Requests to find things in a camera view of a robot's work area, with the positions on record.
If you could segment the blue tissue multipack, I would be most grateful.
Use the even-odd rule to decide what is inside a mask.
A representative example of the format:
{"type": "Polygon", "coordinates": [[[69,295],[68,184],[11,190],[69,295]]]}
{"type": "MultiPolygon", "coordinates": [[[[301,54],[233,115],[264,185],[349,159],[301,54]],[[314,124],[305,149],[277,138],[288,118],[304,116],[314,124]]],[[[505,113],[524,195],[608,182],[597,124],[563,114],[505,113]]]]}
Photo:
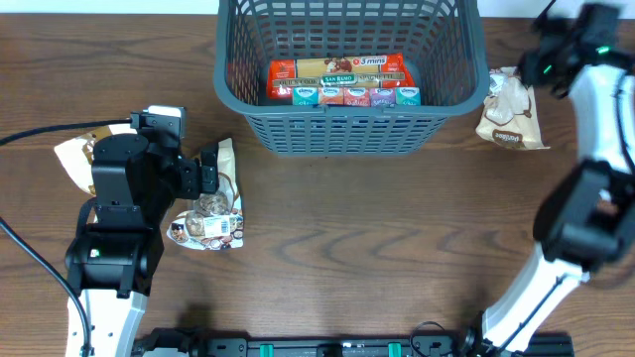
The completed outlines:
{"type": "Polygon", "coordinates": [[[280,134],[285,140],[349,131],[384,138],[413,129],[422,136],[446,115],[437,107],[414,106],[420,89],[363,87],[295,87],[290,105],[255,110],[244,117],[263,136],[280,134]]]}

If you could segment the cookie bag with barcode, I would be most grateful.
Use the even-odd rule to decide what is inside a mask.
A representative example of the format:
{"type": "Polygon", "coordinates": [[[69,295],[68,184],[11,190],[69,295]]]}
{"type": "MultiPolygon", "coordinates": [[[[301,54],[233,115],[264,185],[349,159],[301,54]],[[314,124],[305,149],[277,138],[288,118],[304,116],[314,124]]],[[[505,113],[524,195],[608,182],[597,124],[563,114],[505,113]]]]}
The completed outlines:
{"type": "Polygon", "coordinates": [[[219,143],[219,189],[203,193],[170,224],[167,237],[193,250],[220,251],[243,246],[244,216],[236,181],[236,158],[231,139],[219,143]]]}

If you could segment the brown white coffee bag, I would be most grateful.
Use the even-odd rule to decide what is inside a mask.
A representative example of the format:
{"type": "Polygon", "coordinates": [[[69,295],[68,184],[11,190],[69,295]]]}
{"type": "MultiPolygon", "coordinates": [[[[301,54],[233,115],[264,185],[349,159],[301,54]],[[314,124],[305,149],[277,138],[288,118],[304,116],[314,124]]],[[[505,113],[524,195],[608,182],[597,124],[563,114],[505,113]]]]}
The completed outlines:
{"type": "Polygon", "coordinates": [[[82,191],[95,196],[91,174],[94,146],[106,137],[135,133],[129,124],[102,126],[55,146],[54,151],[74,184],[82,191]]]}

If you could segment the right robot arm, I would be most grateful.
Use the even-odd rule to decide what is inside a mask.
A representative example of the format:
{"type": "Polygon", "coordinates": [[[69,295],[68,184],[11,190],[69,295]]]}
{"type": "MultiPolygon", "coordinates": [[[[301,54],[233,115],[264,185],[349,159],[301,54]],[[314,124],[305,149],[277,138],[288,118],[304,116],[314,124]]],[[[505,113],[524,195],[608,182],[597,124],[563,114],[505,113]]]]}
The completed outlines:
{"type": "Polygon", "coordinates": [[[634,59],[616,47],[620,13],[595,1],[573,23],[543,11],[532,26],[540,41],[523,53],[520,79],[571,101],[577,163],[536,214],[527,264],[466,331],[458,356],[555,354],[537,329],[634,242],[634,59]]]}

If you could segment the orange spaghetti packet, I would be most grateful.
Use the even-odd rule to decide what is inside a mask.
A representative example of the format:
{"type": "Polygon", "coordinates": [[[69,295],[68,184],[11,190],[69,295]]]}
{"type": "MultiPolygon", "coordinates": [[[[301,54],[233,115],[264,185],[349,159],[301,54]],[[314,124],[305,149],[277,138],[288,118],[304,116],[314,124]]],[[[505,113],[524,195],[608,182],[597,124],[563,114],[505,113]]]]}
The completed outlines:
{"type": "Polygon", "coordinates": [[[269,64],[267,95],[288,99],[295,87],[413,87],[402,54],[322,59],[276,59],[269,64]]]}

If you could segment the white brown snack bag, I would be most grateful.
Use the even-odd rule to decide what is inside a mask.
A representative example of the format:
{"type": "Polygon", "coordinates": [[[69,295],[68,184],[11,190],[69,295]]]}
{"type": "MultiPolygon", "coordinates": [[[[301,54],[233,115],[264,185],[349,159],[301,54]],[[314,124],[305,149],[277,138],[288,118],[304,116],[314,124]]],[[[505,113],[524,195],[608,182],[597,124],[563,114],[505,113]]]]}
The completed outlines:
{"type": "Polygon", "coordinates": [[[491,69],[489,79],[476,134],[506,149],[548,149],[542,141],[534,88],[522,83],[517,67],[491,69]]]}

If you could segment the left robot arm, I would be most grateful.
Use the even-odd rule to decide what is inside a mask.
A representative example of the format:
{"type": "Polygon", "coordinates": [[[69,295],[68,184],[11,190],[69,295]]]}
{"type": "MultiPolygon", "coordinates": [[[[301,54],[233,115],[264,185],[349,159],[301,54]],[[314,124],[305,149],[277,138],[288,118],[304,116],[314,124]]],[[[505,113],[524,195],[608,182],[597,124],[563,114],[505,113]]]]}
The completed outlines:
{"type": "Polygon", "coordinates": [[[153,105],[131,114],[131,132],[93,147],[95,196],[81,208],[65,254],[65,353],[128,356],[164,252],[161,223],[177,199],[218,189],[217,153],[183,156],[187,112],[153,105]]]}

